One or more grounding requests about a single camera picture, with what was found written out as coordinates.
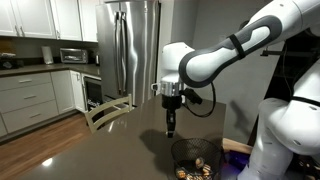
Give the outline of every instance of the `countertop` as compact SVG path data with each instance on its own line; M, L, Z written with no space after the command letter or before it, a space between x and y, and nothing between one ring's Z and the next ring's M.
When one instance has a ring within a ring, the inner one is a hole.
M74 70L81 73L86 73L89 75L100 77L99 66L96 66L95 64L40 64L24 66L18 69L0 70L0 78L62 70Z
M190 105L206 113L212 102ZM73 148L52 157L21 179L175 179L171 145L179 139L202 138L221 145L226 105L217 103L207 118L198 118L184 107L176 111L176 133L167 138L166 113L161 96L109 123Z

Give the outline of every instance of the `cabinet door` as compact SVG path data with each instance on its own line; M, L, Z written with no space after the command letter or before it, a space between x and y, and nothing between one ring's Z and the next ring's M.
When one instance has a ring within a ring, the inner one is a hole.
M83 41L98 42L96 5L99 5L99 0L79 0Z
M69 71L57 71L51 73L54 93L58 105L59 114L71 111L75 108L72 83Z
M11 2L0 0L0 35L19 36Z
M58 39L82 40L77 0L51 0Z
M74 103L75 103L76 109L81 112L86 112L81 74L75 71L71 71L70 74L71 74Z
M49 0L11 0L11 3L22 36L56 39Z
M7 134L6 127L4 126L1 114L0 114L0 137L4 136Z

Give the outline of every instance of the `refrigerator handle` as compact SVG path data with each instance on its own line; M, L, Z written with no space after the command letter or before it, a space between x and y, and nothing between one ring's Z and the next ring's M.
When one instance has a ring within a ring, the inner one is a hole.
M121 13L121 30L122 30L122 90L123 95L126 93L127 85L127 64L128 64L128 36L127 36L127 23L126 23L126 13Z
M115 72L116 72L116 82L117 82L117 90L118 94L121 95L121 81L120 81L120 70L119 70L119 57L120 57L120 20L119 12L115 12L114 14L114 36L113 36L113 51L114 51L114 64L115 64Z

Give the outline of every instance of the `black cable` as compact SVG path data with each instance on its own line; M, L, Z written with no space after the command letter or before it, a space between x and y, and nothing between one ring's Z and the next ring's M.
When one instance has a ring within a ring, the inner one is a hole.
M184 106L185 108L187 108L193 115L195 115L195 116L197 116L197 117L205 118L205 117L210 116L210 115L212 114L215 106L216 106L216 91L215 91L215 88L214 88L213 83L211 82L210 84L211 84L211 89L212 89L213 103L212 103L212 108L211 108L211 110L210 110L208 113L205 113L205 114L197 114L197 113L193 112L193 111L189 108L189 106L188 106L188 104L187 104L187 99L186 99L185 104L183 104L183 106Z

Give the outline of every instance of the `upper cabinet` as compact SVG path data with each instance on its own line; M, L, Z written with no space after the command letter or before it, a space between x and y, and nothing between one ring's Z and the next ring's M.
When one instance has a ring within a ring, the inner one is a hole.
M19 36L56 39L49 0L11 0L11 5Z
M19 36L18 27L8 0L0 0L0 35Z
M77 0L51 0L57 38L82 40Z
M99 5L99 0L79 0L83 41L98 42L96 5Z

